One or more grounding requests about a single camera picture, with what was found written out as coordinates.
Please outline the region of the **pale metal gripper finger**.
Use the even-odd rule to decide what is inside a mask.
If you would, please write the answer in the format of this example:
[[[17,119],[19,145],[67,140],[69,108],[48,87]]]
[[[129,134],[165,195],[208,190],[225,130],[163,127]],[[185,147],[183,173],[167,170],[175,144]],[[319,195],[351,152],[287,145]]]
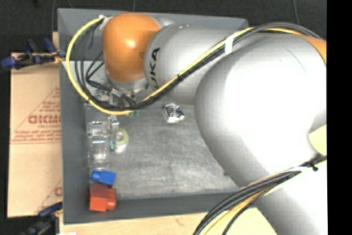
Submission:
[[[88,162],[90,165],[109,164],[109,146],[104,140],[93,140],[89,144]]]
[[[115,140],[119,130],[119,120],[116,116],[105,116],[87,122],[87,134],[106,135],[109,140]]]

